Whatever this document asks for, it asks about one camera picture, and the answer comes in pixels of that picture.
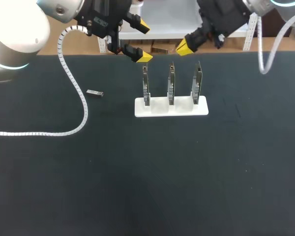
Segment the black table surface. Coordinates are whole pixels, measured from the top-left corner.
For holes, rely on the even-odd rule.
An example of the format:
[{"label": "black table surface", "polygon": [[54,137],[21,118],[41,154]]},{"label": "black table surface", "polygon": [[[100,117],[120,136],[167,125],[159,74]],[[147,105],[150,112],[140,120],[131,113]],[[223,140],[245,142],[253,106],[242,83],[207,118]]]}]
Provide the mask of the black table surface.
[{"label": "black table surface", "polygon": [[[0,236],[295,236],[295,53],[156,56],[152,96],[204,71],[205,117],[136,118],[142,65],[71,56],[89,120],[69,137],[0,137]],[[55,56],[0,84],[0,131],[67,131],[81,101]]]}]

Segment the white spiral cable wrap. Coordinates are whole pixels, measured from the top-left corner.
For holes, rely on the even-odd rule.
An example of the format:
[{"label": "white spiral cable wrap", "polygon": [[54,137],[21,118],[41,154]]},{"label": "white spiral cable wrap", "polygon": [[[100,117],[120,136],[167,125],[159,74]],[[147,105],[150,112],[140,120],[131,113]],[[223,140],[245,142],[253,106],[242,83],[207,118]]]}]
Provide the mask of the white spiral cable wrap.
[{"label": "white spiral cable wrap", "polygon": [[261,20],[261,17],[258,17],[258,59],[259,59],[259,70],[262,74],[265,75],[271,69],[274,58],[275,58],[275,54],[277,52],[277,49],[279,48],[282,38],[284,37],[287,30],[293,24],[295,24],[295,16],[293,16],[290,20],[288,20],[285,23],[285,25],[282,27],[280,32],[278,33],[274,41],[273,47],[271,49],[267,63],[266,65],[264,65],[264,56],[263,56],[263,47],[262,47],[262,20]]},{"label": "white spiral cable wrap", "polygon": [[59,39],[58,39],[58,57],[59,57],[59,60],[65,70],[65,72],[67,73],[69,79],[71,80],[73,86],[75,87],[75,89],[77,90],[80,98],[81,98],[81,101],[82,101],[82,104],[83,104],[83,108],[84,108],[84,117],[83,117],[83,120],[82,120],[82,123],[77,127],[75,128],[74,130],[71,130],[71,131],[68,131],[68,132],[62,132],[62,133],[47,133],[47,132],[17,132],[17,133],[13,133],[13,132],[0,132],[0,136],[52,136],[52,137],[63,137],[63,136],[69,136],[69,135],[72,135],[72,134],[75,134],[77,132],[79,132],[83,127],[84,125],[86,124],[87,120],[88,120],[88,116],[89,116],[89,109],[88,109],[88,105],[87,105],[87,102],[85,100],[85,97],[79,87],[79,85],[77,84],[77,82],[75,81],[73,75],[71,74],[67,64],[65,63],[65,60],[63,58],[63,53],[62,53],[62,44],[63,44],[63,40],[65,38],[65,36],[70,33],[71,31],[80,31],[80,32],[83,32],[85,34],[88,33],[88,30],[83,27],[83,26],[71,26],[71,27],[68,27],[66,28],[62,33],[61,35],[59,36]]}]

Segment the white holder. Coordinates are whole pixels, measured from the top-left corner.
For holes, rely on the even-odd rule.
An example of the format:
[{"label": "white holder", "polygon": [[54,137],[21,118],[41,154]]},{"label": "white holder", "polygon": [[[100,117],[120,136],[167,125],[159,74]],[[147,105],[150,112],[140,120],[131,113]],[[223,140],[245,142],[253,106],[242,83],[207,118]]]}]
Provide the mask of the white holder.
[{"label": "white holder", "polygon": [[183,117],[208,115],[207,99],[199,97],[199,104],[193,104],[191,96],[176,97],[175,104],[169,105],[168,97],[151,97],[150,105],[146,106],[144,98],[135,100],[135,116],[141,117]]}]

